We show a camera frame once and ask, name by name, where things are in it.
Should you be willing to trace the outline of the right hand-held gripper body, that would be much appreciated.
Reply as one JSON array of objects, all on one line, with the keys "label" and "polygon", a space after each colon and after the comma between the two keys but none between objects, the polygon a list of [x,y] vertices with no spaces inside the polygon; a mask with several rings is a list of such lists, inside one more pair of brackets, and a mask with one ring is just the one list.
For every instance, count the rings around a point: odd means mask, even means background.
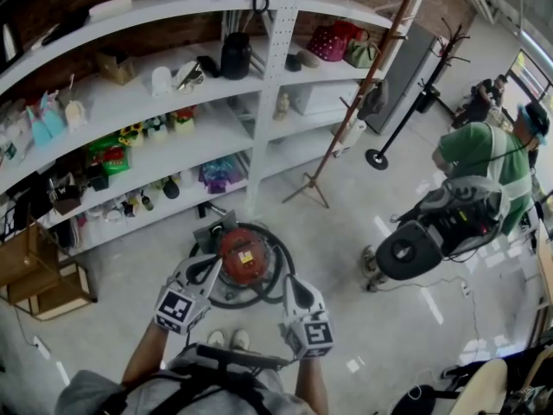
[{"label": "right hand-held gripper body", "polygon": [[334,335],[325,310],[282,323],[281,335],[297,360],[323,357],[334,346]]}]

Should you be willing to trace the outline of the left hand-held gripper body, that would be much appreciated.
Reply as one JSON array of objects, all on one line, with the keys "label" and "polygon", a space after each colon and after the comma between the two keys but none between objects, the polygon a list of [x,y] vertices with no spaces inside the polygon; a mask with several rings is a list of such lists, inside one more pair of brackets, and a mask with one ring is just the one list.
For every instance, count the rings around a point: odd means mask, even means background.
[{"label": "left hand-held gripper body", "polygon": [[202,296],[197,288],[169,278],[160,291],[154,323],[176,334],[187,335],[210,308],[209,299]]}]

